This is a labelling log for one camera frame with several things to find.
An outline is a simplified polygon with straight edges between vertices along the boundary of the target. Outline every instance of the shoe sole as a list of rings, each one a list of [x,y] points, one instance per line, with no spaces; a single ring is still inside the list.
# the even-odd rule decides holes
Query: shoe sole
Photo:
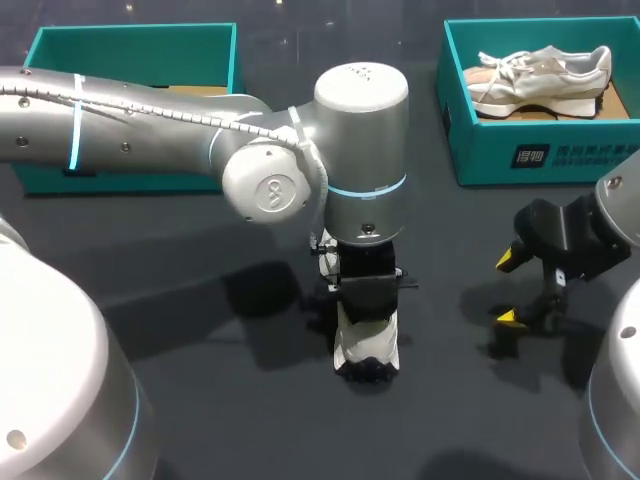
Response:
[[[596,98],[534,98],[509,105],[490,105],[473,102],[473,108],[478,113],[492,118],[507,118],[515,111],[526,107],[538,107],[567,117],[594,118],[597,113],[596,104]]]

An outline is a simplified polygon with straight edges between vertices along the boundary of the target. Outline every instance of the blue led ring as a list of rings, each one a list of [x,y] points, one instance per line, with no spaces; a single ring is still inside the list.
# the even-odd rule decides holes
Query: blue led ring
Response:
[[[381,188],[380,190],[374,190],[372,192],[349,192],[347,190],[341,190],[339,188],[335,188],[332,186],[329,186],[329,191],[337,195],[342,195],[343,197],[374,198],[374,197],[380,197],[382,195],[386,195],[387,193],[391,193],[394,190],[397,190],[402,186],[402,184],[406,179],[407,179],[407,175],[405,174],[405,176],[402,177],[402,179],[398,183],[391,185],[390,187]]]

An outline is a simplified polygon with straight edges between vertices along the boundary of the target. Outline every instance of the open box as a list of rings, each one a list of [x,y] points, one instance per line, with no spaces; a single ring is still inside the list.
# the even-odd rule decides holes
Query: open box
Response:
[[[25,66],[196,95],[243,93],[236,37],[232,23],[45,27]],[[27,194],[220,191],[212,178],[197,175],[87,175],[32,165],[14,170]]]
[[[436,89],[460,185],[591,183],[640,148],[636,17],[448,20],[444,32]],[[619,98],[624,114],[593,120],[544,115],[479,119],[463,75],[478,65],[478,53],[502,58],[547,45],[566,52],[609,46],[614,88],[605,92],[605,100]]]

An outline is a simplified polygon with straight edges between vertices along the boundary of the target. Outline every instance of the robotic arm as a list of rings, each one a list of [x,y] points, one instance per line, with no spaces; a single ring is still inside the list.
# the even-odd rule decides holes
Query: robotic arm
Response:
[[[497,265],[510,272],[537,257],[545,282],[530,306],[498,317],[493,347],[514,355],[514,332],[567,327],[566,286],[591,280],[640,247],[640,152],[601,178],[595,192],[565,207],[536,200],[515,217],[517,239]],[[579,439],[592,480],[640,479],[640,281],[618,305],[583,399]]]
[[[403,228],[408,85],[398,70],[335,67],[313,101],[273,112],[247,95],[193,97],[3,67],[0,112],[0,162],[211,175],[247,221],[283,221],[319,188],[324,232],[310,243],[322,291],[311,303],[339,313],[335,368],[372,381],[399,369],[404,272],[392,239]]]
[[[259,223],[296,214],[319,185],[325,228],[311,246],[338,314],[335,368],[378,381],[399,368],[392,239],[403,228],[407,104],[405,77],[371,63],[329,70],[312,102],[282,112],[247,95],[4,67],[0,162],[211,175]],[[11,392],[0,400],[0,477],[151,479],[151,409],[98,308],[1,218],[0,257],[0,371]]]

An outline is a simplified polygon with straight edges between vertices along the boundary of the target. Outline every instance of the robot end effector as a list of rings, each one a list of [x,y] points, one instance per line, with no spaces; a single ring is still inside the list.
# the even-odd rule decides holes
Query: robot end effector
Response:
[[[507,338],[533,333],[555,335],[567,310],[571,280],[589,281],[613,268],[640,246],[640,152],[601,178],[595,192],[559,207],[534,200],[514,219],[517,239],[496,268],[512,272],[533,258],[542,261],[542,294],[524,307],[501,307],[494,347],[498,356],[516,356]]]

